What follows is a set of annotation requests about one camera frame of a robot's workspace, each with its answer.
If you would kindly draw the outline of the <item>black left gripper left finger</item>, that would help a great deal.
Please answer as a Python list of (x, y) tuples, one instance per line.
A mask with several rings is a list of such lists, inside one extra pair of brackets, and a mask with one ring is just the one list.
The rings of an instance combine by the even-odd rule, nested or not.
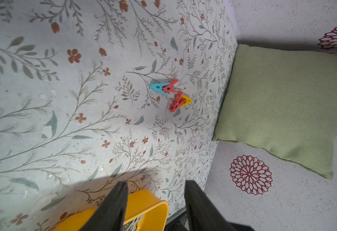
[(128, 202), (128, 186), (118, 182), (80, 231), (121, 231)]

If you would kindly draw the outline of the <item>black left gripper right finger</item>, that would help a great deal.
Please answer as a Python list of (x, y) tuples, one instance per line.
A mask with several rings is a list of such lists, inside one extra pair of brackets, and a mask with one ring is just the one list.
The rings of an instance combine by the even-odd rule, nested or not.
[(253, 230), (250, 226), (228, 222), (193, 180), (185, 182), (184, 197), (191, 231)]

